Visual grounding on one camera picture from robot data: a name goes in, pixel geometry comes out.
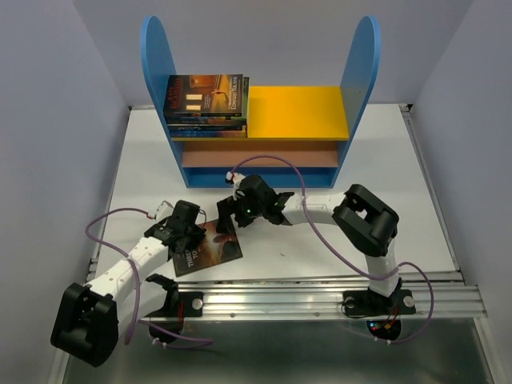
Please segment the Three Days to See book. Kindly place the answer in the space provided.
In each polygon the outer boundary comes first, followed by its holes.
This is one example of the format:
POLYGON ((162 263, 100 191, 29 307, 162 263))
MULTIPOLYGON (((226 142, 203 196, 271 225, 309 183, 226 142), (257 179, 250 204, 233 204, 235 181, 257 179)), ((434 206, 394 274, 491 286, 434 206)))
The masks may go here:
POLYGON ((202 242, 195 249, 176 253, 172 257, 177 277, 242 258, 242 250, 233 222, 228 222, 225 233, 217 232, 217 224, 218 220, 206 222, 204 224, 206 232, 202 242))

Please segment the Tale of Two Cities book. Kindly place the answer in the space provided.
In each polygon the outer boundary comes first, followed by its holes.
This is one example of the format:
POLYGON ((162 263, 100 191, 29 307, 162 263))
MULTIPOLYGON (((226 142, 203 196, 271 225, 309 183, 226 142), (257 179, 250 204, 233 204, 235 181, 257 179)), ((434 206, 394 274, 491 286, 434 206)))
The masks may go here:
POLYGON ((241 121, 213 120, 212 122, 168 122, 171 130, 244 130, 247 124, 241 121))

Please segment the Jane Eyre book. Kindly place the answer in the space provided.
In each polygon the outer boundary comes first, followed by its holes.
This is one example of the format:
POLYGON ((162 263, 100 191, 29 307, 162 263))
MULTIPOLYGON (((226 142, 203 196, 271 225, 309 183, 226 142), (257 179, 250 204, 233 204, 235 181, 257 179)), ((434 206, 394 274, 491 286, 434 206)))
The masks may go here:
POLYGON ((172 138, 246 138, 245 130, 171 130, 172 138))

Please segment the Little Women floral book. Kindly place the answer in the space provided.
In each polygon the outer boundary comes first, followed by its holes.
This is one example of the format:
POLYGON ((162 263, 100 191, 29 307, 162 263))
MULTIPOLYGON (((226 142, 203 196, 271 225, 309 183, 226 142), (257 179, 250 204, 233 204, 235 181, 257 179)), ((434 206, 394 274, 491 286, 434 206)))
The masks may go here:
POLYGON ((207 135, 246 135, 246 128, 228 126, 171 126, 168 131, 173 136, 207 136, 207 135))

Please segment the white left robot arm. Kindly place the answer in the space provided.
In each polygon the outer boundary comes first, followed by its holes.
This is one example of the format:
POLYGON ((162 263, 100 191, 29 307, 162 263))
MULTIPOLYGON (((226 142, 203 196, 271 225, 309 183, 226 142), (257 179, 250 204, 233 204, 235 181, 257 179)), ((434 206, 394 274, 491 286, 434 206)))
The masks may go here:
POLYGON ((196 223, 200 214, 198 205, 183 200, 173 205, 164 201, 148 214, 152 225, 119 262, 87 283, 65 289, 51 345, 98 367, 146 316, 170 319, 169 328, 151 328, 156 343, 164 346, 179 339, 185 318, 202 316, 203 294, 179 292, 178 284, 157 270, 175 253, 193 250, 204 239, 206 229, 196 223))

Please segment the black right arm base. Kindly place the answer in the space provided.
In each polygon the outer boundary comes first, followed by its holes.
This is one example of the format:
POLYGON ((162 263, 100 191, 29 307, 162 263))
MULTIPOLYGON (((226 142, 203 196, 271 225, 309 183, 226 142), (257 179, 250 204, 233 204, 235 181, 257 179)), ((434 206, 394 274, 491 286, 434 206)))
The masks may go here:
POLYGON ((397 288, 388 298, 370 289, 348 290, 342 294, 342 312, 348 318, 367 318, 372 336, 395 342, 402 332, 399 317, 416 314, 416 307, 410 290, 397 288))

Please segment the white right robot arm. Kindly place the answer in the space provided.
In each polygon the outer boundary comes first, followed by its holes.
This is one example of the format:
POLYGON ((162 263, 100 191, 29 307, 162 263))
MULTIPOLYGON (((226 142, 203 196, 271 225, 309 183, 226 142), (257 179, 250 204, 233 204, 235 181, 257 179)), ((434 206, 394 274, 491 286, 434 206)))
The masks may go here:
POLYGON ((303 191, 276 192, 261 176, 229 172, 226 181, 231 195, 217 202, 217 232, 227 232, 230 224, 247 227, 257 218, 277 226, 309 224, 318 234, 317 224, 337 226, 352 246, 364 254, 368 270, 368 303, 377 312, 386 312, 397 302, 400 277, 394 257, 398 234, 398 214, 360 184, 343 194, 305 196, 303 191))

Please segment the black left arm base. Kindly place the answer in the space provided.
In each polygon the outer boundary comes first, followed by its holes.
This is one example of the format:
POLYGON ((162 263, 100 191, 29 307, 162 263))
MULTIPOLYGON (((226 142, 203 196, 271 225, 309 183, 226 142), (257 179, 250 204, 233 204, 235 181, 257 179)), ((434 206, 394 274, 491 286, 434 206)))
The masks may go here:
POLYGON ((186 318, 200 318, 204 293, 180 290, 174 280, 161 274, 150 275, 142 284, 140 323, 148 327, 153 344, 164 348, 192 349, 206 341, 182 336, 186 318))

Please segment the blue yellow wooden bookshelf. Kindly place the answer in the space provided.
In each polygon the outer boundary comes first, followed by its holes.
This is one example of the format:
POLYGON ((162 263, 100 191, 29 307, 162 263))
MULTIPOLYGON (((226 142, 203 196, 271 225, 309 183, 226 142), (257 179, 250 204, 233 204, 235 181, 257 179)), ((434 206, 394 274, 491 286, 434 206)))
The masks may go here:
POLYGON ((147 17, 140 32, 142 71, 178 169, 190 188, 222 188, 241 163, 276 187, 300 181, 330 188, 348 154, 376 82, 381 56, 378 21, 358 23, 337 86, 255 86, 242 74, 178 74, 161 21, 147 17), (168 122, 241 121, 246 138, 172 138, 168 122))

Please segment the aluminium mounting rail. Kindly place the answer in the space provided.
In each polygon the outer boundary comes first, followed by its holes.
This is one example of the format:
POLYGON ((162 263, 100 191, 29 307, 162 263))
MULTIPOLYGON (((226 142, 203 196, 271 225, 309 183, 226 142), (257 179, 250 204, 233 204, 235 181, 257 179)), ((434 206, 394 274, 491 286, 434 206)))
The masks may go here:
MULTIPOLYGON (((180 293, 202 292, 202 316, 196 322, 341 321, 343 294, 362 290, 364 281, 180 282, 180 293)), ((435 282, 432 318, 485 318, 476 286, 435 282)))

